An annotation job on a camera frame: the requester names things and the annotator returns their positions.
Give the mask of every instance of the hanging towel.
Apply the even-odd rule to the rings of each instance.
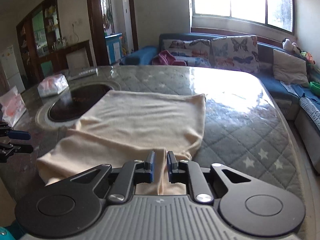
[[[130,160],[145,160],[153,150],[152,184],[139,184],[137,194],[185,194],[185,186],[171,184],[166,152],[190,160],[204,135],[205,96],[109,91],[68,129],[67,137],[39,158],[40,177],[50,184],[102,163],[113,168]]]

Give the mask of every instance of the round black disc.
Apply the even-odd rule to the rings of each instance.
[[[91,226],[101,203],[87,185],[60,181],[23,197],[15,217],[24,232],[46,239],[66,238]]]
[[[233,228],[258,237],[278,237],[296,232],[305,216],[294,194],[253,180],[232,184],[219,203],[221,217]]]
[[[54,103],[48,111],[53,122],[67,122],[78,119],[93,107],[111,87],[104,84],[92,84],[71,90]]]

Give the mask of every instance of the metal pivot bolt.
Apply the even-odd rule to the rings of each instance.
[[[124,200],[124,196],[121,194],[112,194],[109,196],[109,200],[113,202],[121,202]]]
[[[212,197],[208,194],[199,194],[196,196],[196,200],[202,203],[207,203],[212,200]]]

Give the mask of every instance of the pink cloth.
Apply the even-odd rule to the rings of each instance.
[[[158,56],[152,59],[152,65],[176,65],[176,66],[186,66],[186,62],[183,60],[176,60],[174,56],[170,54],[169,51],[163,50]]]

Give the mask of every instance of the ribbed gray plate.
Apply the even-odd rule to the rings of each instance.
[[[22,240],[35,240],[25,235]],[[69,240],[245,240],[226,225],[209,206],[188,196],[135,195],[126,204],[110,206],[96,224]],[[293,234],[275,239],[299,240]]]

